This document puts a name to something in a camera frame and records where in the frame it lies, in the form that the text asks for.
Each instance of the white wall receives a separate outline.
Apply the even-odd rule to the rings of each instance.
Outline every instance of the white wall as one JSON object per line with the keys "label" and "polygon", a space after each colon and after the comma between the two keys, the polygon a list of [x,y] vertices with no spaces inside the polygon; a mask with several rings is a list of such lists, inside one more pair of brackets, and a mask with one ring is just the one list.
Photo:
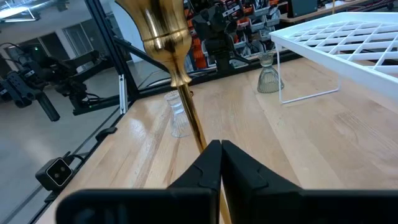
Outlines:
{"label": "white wall", "polygon": [[[108,4],[108,0],[103,0],[101,2],[104,2],[102,5],[105,13],[110,12],[111,8]],[[41,11],[40,17],[41,19],[35,22],[21,22],[2,28],[0,33],[0,43],[11,42],[18,44],[55,32],[69,57],[76,57],[62,29],[91,19],[90,12],[88,11],[84,0],[70,0],[69,9],[63,12],[59,12],[56,7],[50,7]],[[3,45],[0,48],[0,54],[3,57],[8,58],[8,55],[4,50],[6,47],[9,46]],[[14,63],[8,62],[8,64],[13,70],[17,70]]]}
{"label": "white wall", "polygon": [[[137,26],[134,23],[133,19],[131,19],[130,15],[114,1],[110,1],[109,5],[111,10],[113,11],[116,21],[118,22],[119,28],[123,35],[123,39],[127,40],[133,46],[145,52],[144,43],[142,42]],[[133,54],[131,54],[131,57],[134,62],[139,62],[142,60],[141,58]]]}

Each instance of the white dish rack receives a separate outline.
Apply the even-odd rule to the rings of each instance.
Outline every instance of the white dish rack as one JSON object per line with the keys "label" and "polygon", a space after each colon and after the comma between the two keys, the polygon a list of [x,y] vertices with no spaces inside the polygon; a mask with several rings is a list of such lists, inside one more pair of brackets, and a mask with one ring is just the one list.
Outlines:
{"label": "white dish rack", "polygon": [[[340,75],[398,100],[398,65],[386,65],[398,59],[398,13],[342,12],[296,26],[271,32],[281,74],[279,52],[287,48],[339,74],[334,90],[281,103],[333,93],[340,89]],[[361,60],[375,60],[364,66]]]}

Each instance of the ceiling light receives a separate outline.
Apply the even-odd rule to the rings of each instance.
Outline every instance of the ceiling light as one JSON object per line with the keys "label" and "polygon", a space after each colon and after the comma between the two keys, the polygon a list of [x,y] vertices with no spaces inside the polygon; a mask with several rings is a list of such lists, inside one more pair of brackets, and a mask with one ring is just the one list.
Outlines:
{"label": "ceiling light", "polygon": [[0,19],[7,18],[16,14],[20,14],[21,12],[24,12],[28,10],[29,8],[27,7],[15,7],[15,8],[9,8],[0,11]]}
{"label": "ceiling light", "polygon": [[32,22],[32,21],[37,21],[39,20],[38,18],[35,19],[2,19],[0,22]]}

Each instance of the clear glass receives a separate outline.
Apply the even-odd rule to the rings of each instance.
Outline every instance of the clear glass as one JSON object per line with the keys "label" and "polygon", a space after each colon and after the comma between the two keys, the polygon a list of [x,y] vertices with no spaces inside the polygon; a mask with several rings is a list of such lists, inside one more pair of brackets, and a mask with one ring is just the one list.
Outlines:
{"label": "clear glass", "polygon": [[170,119],[172,136],[176,138],[183,138],[190,135],[191,128],[178,91],[171,91],[170,93],[166,94],[164,98],[172,108],[172,117]]}
{"label": "clear glass", "polygon": [[[263,67],[257,85],[259,93],[274,93],[279,91],[279,75],[274,67],[272,67],[274,54],[274,51],[269,51],[259,55],[260,64]],[[284,87],[285,85],[281,80],[281,88],[283,89]]]}

